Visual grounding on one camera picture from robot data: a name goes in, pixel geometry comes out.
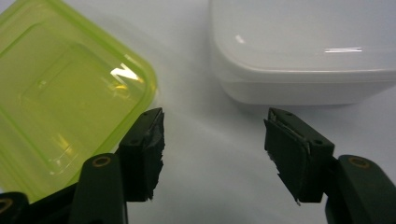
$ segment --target translucent green lid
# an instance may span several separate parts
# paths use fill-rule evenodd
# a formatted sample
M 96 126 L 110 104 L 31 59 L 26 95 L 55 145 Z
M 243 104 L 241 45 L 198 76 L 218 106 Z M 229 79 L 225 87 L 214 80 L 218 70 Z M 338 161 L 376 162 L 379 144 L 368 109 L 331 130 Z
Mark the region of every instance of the translucent green lid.
M 156 90 L 144 60 L 59 0 L 0 15 L 0 189 L 31 201 L 78 180 Z

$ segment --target white box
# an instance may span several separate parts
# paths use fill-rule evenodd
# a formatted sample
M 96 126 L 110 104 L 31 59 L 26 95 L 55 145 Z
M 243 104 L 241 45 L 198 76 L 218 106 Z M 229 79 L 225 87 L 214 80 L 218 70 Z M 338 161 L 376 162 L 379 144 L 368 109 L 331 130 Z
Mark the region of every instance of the white box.
M 212 69 L 235 100 L 357 103 L 396 84 L 396 1 L 211 0 Z

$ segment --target green lid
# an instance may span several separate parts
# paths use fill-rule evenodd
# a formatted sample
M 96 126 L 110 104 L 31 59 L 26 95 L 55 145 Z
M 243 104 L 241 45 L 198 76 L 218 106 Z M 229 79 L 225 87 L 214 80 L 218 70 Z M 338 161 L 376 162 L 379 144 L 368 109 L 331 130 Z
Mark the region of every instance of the green lid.
M 0 15 L 0 189 L 31 201 L 78 180 L 150 105 L 148 63 L 59 0 Z

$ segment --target white container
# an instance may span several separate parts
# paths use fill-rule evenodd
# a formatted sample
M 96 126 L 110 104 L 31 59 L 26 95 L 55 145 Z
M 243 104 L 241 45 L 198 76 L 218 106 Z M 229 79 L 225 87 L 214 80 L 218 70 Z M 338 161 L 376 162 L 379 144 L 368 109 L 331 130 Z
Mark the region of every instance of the white container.
M 396 1 L 211 0 L 211 62 L 235 100 L 357 103 L 395 85 Z

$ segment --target plastic lid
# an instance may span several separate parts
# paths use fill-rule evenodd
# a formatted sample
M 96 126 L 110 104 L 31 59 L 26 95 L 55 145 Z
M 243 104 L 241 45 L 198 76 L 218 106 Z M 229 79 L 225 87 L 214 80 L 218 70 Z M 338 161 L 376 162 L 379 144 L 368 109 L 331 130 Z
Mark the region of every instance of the plastic lid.
M 156 90 L 151 67 L 58 0 L 0 15 L 0 188 L 32 201 L 109 152 Z
M 212 0 L 212 37 L 250 79 L 394 80 L 394 8 L 391 0 Z

